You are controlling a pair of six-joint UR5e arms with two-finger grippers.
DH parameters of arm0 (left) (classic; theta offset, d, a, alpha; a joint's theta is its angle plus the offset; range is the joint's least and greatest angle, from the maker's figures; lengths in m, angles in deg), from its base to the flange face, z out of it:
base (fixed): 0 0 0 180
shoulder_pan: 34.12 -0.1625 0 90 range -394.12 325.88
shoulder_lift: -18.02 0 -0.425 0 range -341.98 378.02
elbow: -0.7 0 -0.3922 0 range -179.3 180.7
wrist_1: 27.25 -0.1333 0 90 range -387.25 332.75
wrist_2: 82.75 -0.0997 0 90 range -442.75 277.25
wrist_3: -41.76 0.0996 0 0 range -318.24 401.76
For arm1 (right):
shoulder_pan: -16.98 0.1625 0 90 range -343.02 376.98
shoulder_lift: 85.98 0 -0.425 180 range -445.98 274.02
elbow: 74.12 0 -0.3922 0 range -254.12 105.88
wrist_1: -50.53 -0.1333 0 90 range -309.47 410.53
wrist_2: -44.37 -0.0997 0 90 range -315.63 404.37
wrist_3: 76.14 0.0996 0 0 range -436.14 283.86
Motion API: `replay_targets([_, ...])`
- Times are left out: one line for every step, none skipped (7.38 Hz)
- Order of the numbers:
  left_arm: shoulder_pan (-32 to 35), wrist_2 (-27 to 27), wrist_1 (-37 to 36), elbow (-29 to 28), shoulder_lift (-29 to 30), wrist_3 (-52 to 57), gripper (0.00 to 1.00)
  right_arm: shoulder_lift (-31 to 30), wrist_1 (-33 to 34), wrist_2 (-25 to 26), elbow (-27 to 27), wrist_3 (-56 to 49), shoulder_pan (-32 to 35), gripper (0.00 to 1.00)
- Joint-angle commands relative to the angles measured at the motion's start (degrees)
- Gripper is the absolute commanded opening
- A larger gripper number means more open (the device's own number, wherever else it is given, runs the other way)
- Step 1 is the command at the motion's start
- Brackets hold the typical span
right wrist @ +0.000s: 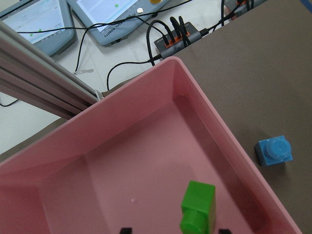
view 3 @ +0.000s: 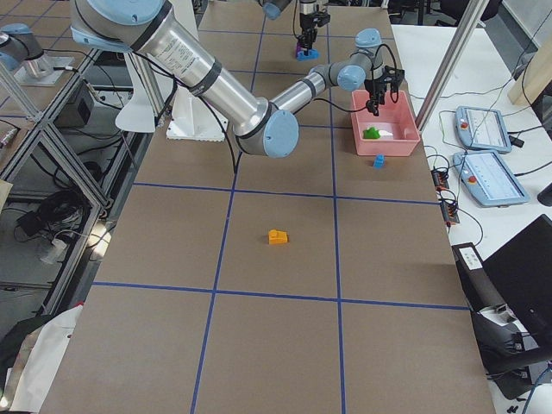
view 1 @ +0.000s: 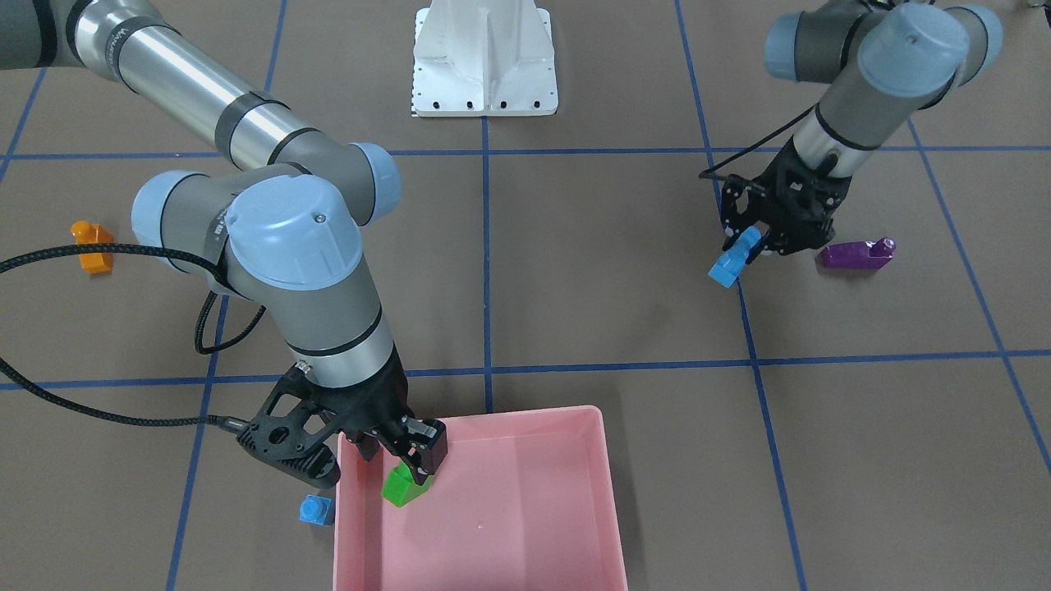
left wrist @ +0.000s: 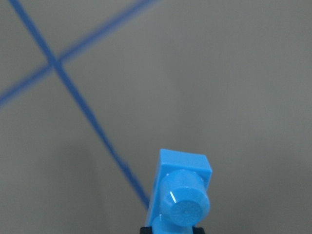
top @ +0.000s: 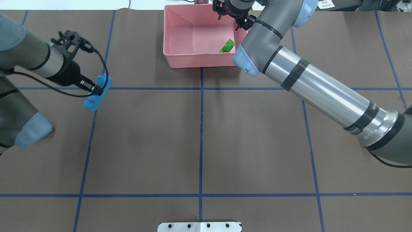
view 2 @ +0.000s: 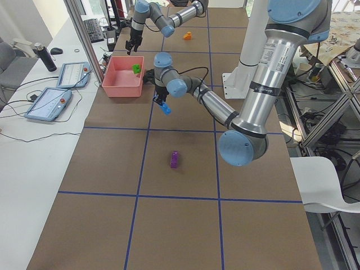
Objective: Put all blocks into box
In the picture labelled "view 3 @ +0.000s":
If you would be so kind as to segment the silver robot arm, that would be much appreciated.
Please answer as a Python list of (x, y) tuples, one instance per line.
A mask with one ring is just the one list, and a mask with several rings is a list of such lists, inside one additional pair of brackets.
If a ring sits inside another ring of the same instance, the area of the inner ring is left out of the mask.
[[(265, 16), (270, 20), (278, 19), (290, 0), (267, 0), (258, 1)], [(318, 29), (329, 21), (327, 10), (319, 1), (294, 1), (294, 7), (298, 9), (293, 12), (293, 17), (298, 16), (301, 33), (295, 33), (295, 22), (292, 23), (293, 35), (297, 41), (296, 58), (298, 60), (315, 59), (317, 50), (314, 48)]]
[(379, 55), (377, 30), (355, 38), (347, 60), (313, 67), (272, 100), (255, 97), (177, 21), (169, 1), (72, 1), (73, 39), (82, 45), (122, 53), (148, 53), (194, 96), (225, 116), (242, 152), (282, 158), (297, 146), (295, 114), (331, 87), (366, 86), (367, 108), (377, 115), (390, 74)]

